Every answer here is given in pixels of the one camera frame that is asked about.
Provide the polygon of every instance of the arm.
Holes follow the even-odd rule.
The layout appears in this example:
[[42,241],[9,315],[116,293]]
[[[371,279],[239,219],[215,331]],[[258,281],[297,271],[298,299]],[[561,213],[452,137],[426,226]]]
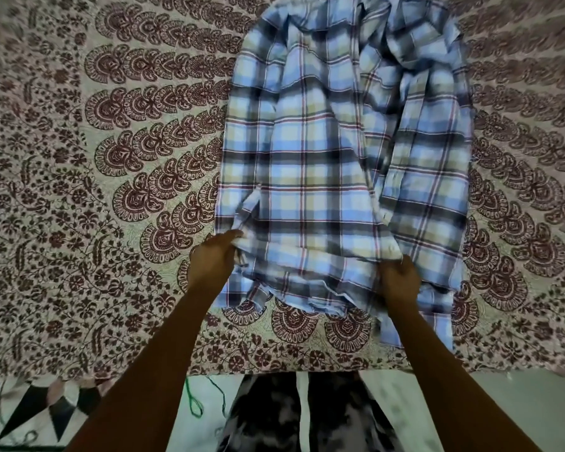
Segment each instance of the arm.
[[379,266],[381,294],[445,452],[540,452],[446,349],[421,317],[416,296],[421,278],[411,259]]
[[67,452],[166,449],[199,327],[233,270],[230,243],[240,235],[228,231],[196,249],[187,294],[83,424]]

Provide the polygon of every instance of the blue plaid shirt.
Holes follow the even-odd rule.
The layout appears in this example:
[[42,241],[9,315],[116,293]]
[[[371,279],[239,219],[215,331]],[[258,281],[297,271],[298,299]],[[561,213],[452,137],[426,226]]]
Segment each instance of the blue plaid shirt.
[[216,232],[240,228],[216,305],[272,296],[381,320],[377,261],[408,254],[452,346],[472,110],[441,0],[278,0],[247,34],[228,103]]

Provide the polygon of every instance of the hand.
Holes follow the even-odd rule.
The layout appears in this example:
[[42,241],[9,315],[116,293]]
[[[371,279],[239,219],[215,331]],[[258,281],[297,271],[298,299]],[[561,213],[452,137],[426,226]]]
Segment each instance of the hand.
[[387,307],[416,307],[416,296],[421,288],[421,277],[412,260],[404,256],[402,260],[387,260],[379,263],[379,293],[384,297]]
[[242,235],[241,230],[229,230],[197,246],[190,256],[188,289],[200,285],[221,290],[234,268],[234,246],[231,242]]

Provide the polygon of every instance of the person's right hand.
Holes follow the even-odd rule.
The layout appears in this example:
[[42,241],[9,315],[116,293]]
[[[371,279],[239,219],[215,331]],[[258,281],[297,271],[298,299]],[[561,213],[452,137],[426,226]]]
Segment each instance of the person's right hand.
[[416,296],[421,288],[421,277],[412,260],[385,260],[379,263],[379,293],[388,308],[396,306],[416,307]]

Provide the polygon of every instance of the cloth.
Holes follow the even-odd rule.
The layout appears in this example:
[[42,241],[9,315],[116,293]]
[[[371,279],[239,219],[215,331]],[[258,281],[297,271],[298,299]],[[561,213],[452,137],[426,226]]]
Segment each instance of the cloth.
[[376,263],[408,254],[418,302],[452,346],[472,114],[460,35],[440,0],[281,0],[232,79],[216,232],[241,262],[216,299],[271,296],[381,319]]
[[[309,373],[308,405],[311,451],[402,450],[391,423],[357,372]],[[246,375],[217,451],[299,452],[300,416],[295,373]]]

